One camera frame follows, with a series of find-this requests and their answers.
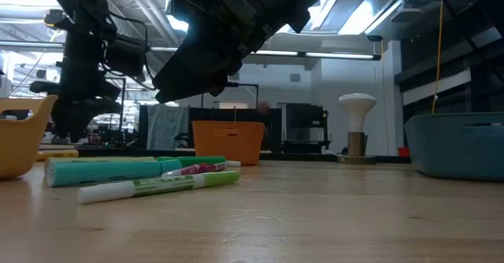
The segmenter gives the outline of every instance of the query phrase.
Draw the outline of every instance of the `plastic bin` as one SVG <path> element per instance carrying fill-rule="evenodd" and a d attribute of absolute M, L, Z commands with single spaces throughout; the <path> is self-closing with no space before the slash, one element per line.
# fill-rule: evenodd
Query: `plastic bin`
<path fill-rule="evenodd" d="M 449 113 L 406 123 L 411 160 L 423 173 L 450 179 L 503 181 L 504 113 Z"/>
<path fill-rule="evenodd" d="M 44 137 L 56 95 L 44 99 L 0 99 L 0 113 L 31 109 L 26 120 L 0 120 L 0 180 L 22 176 L 32 169 Z"/>
<path fill-rule="evenodd" d="M 193 121 L 196 156 L 225 156 L 257 165 L 265 125 L 255 122 Z"/>

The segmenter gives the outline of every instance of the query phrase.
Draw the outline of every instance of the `desk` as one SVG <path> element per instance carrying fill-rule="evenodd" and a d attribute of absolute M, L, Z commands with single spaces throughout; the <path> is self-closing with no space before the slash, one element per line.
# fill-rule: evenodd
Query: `desk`
<path fill-rule="evenodd" d="M 409 165 L 263 161 L 231 186 L 88 206 L 76 190 L 40 165 L 0 183 L 1 261 L 504 261 L 504 186 Z"/>

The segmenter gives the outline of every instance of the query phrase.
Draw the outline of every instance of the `teal bin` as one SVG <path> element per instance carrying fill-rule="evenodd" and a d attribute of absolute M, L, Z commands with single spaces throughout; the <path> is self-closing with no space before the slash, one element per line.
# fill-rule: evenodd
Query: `teal bin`
<path fill-rule="evenodd" d="M 439 178 L 504 181 L 504 113 L 412 117 L 405 126 L 412 163 Z"/>

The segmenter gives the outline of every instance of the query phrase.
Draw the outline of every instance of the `white lamp shade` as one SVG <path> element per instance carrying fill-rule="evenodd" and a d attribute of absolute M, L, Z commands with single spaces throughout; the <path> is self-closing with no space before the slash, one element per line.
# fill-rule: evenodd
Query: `white lamp shade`
<path fill-rule="evenodd" d="M 350 117 L 350 132 L 364 132 L 364 119 L 376 104 L 376 99 L 369 94 L 345 94 L 339 98 L 339 105 Z"/>

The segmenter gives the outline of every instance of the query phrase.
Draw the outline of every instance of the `black machine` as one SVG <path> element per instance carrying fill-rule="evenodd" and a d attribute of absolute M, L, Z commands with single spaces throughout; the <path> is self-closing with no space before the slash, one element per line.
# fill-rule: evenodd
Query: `black machine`
<path fill-rule="evenodd" d="M 168 102 L 206 92 L 220 94 L 228 76 L 241 68 L 241 60 L 285 24 L 300 32 L 309 21 L 308 7 L 316 1 L 172 0 L 173 16 L 190 27 L 187 38 L 153 79 L 159 89 L 156 99 Z M 65 13 L 52 12 L 46 24 L 68 32 L 59 64 L 61 82 L 36 82 L 31 90 L 59 96 L 53 120 L 60 137 L 70 134 L 73 141 L 94 116 L 119 112 L 115 101 L 120 90 L 106 82 L 105 74 L 120 72 L 141 83 L 148 46 L 146 41 L 117 34 L 112 16 L 119 16 L 109 11 L 106 0 L 58 2 Z M 489 17 L 503 32 L 500 13 Z"/>

